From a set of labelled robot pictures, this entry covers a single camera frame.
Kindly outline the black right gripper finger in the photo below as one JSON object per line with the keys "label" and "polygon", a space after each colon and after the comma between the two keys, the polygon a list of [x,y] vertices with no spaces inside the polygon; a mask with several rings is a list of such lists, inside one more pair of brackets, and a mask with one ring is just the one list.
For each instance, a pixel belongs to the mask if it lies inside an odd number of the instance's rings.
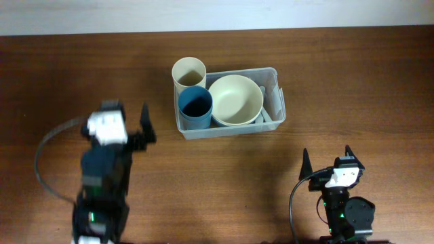
{"label": "black right gripper finger", "polygon": [[302,165],[300,168],[300,173],[299,173],[299,180],[303,180],[303,179],[309,179],[311,177],[311,175],[313,174],[313,169],[312,169],[312,165],[311,165],[311,161],[309,158],[309,153],[307,148],[303,149],[303,156],[302,156]]}
{"label": "black right gripper finger", "polygon": [[352,164],[356,164],[357,167],[361,170],[364,171],[365,167],[363,166],[363,164],[361,163],[361,161],[355,156],[355,154],[353,153],[353,151],[351,150],[351,147],[349,145],[345,146],[345,155],[350,158],[350,160],[352,161]]}

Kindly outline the blue cup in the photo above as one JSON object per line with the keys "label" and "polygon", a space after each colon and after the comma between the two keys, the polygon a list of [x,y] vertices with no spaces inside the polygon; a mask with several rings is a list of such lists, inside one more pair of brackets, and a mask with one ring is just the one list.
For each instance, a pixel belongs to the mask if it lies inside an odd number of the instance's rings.
{"label": "blue cup", "polygon": [[182,91],[178,98],[181,123],[186,130],[207,129],[211,125],[213,100],[210,92],[201,86]]}

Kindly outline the cream cup back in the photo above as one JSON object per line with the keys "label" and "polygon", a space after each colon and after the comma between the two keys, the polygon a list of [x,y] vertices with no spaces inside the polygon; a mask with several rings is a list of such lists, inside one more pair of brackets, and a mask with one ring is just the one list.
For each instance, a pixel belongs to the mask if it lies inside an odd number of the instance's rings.
{"label": "cream cup back", "polygon": [[176,93],[180,94],[192,86],[205,87],[206,75],[206,67],[201,60],[194,57],[179,59],[172,67],[172,79]]}

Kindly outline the white plastic spoon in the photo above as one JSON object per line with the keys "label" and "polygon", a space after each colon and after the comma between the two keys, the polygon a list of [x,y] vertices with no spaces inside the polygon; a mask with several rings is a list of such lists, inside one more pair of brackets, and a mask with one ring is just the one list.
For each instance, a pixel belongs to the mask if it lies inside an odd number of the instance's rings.
{"label": "white plastic spoon", "polygon": [[255,119],[255,123],[268,123],[272,122],[272,118],[268,114],[268,112],[265,110],[264,107],[262,107],[260,114]]}

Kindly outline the cream bowl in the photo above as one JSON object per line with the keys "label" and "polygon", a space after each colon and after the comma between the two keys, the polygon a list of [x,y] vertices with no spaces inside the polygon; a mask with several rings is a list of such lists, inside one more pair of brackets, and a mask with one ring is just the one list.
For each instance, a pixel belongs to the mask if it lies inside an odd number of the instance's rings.
{"label": "cream bowl", "polygon": [[224,126],[247,125],[260,114],[264,97],[259,86],[242,75],[217,79],[208,90],[212,96],[212,117]]}
{"label": "cream bowl", "polygon": [[[223,122],[220,119],[217,119],[214,115],[212,115],[212,121],[215,122],[215,124],[217,124],[218,127],[239,126],[239,124],[231,124],[231,123]],[[255,123],[263,123],[263,122],[264,122],[264,117],[262,115],[259,115],[253,121],[250,122],[250,125]]]}

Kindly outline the white plastic fork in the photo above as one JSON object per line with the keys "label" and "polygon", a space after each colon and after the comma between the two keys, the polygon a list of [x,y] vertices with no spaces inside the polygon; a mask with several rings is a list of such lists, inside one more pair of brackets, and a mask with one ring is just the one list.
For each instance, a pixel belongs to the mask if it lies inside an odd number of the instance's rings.
{"label": "white plastic fork", "polygon": [[263,103],[265,103],[265,87],[264,86],[260,86],[260,91],[261,91],[261,94],[262,94]]}

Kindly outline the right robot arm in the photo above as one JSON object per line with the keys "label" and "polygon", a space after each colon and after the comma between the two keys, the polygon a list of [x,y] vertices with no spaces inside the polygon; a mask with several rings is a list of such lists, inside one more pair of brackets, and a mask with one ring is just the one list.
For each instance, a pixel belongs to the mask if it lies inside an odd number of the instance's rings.
{"label": "right robot arm", "polygon": [[313,171],[307,149],[303,150],[300,180],[309,182],[309,191],[321,192],[330,234],[320,243],[366,243],[372,235],[375,204],[363,197],[351,197],[349,191],[360,181],[365,167],[345,146],[345,155],[331,167]]}

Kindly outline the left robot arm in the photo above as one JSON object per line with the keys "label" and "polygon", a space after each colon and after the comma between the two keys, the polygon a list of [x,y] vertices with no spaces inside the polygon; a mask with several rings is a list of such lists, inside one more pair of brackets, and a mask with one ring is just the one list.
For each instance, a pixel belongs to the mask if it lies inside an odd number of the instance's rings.
{"label": "left robot arm", "polygon": [[73,207],[73,243],[120,243],[130,207],[126,202],[132,155],[157,141],[149,108],[142,107],[142,129],[127,132],[125,109],[104,101],[81,127],[91,147],[81,158],[81,189]]}

